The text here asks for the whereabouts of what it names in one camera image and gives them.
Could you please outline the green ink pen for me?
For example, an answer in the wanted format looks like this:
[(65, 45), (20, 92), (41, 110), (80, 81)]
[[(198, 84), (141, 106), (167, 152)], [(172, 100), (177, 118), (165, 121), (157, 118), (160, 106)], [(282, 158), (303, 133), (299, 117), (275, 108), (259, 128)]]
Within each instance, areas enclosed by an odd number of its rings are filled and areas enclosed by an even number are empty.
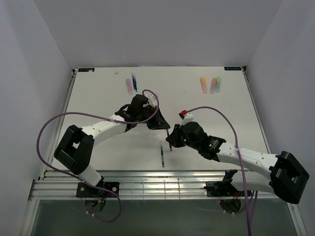
[(160, 150), (160, 156), (161, 156), (161, 166), (162, 168), (165, 167), (165, 162), (164, 162), (164, 151), (163, 151), (163, 142), (162, 140), (159, 141), (159, 150)]

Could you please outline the yellow orange highlighter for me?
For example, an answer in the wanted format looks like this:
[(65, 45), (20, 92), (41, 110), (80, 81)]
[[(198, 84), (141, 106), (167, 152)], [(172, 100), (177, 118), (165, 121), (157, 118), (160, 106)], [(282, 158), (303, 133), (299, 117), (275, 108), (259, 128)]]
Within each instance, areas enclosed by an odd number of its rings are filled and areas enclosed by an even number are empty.
[(207, 90), (206, 80), (204, 77), (200, 78), (200, 83), (201, 83), (203, 93), (206, 94), (208, 92), (208, 90)]

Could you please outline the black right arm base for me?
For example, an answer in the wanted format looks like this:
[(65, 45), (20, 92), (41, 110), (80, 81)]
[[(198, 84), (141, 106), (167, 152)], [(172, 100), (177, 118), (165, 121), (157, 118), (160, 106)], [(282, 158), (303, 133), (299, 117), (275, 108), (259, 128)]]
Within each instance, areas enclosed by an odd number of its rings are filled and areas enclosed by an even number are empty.
[[(241, 186), (235, 187), (232, 185), (233, 180), (236, 180), (236, 174), (240, 174)], [(243, 186), (242, 173), (238, 170), (225, 171), (225, 175), (221, 181), (207, 181), (204, 189), (208, 197), (244, 197), (245, 192)]]

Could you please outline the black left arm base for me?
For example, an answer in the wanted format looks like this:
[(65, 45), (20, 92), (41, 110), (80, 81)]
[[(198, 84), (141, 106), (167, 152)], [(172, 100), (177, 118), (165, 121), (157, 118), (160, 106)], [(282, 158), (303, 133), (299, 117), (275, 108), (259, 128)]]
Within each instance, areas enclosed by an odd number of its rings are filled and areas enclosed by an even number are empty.
[(97, 188), (91, 187), (83, 182), (78, 183), (76, 190), (77, 198), (114, 198), (115, 193), (119, 195), (120, 183), (101, 181)]

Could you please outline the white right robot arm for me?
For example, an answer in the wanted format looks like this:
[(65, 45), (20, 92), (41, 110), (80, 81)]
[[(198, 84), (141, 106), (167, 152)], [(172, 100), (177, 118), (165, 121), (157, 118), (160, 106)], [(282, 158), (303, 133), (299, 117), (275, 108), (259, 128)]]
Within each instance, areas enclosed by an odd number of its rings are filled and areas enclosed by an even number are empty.
[(207, 184), (207, 195), (232, 197), (249, 192), (267, 192), (291, 204), (298, 204), (310, 175), (287, 151), (281, 154), (261, 153), (246, 148), (236, 149), (225, 139), (209, 136), (194, 121), (176, 124), (166, 141), (174, 148), (190, 147), (208, 160), (243, 166), (241, 171), (228, 170), (222, 181)]

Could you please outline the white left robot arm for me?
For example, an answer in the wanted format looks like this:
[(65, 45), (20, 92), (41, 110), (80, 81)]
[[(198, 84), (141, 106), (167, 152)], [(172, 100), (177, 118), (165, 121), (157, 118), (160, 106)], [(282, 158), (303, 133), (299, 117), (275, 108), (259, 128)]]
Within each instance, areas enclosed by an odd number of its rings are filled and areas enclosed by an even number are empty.
[(100, 196), (104, 192), (102, 176), (90, 164), (95, 146), (128, 132), (138, 124), (146, 124), (150, 130), (170, 128), (159, 109), (158, 96), (148, 89), (144, 91), (151, 95), (135, 95), (131, 103), (123, 105), (110, 118), (84, 127), (69, 126), (54, 152), (54, 158), (88, 185), (87, 190), (93, 196)]

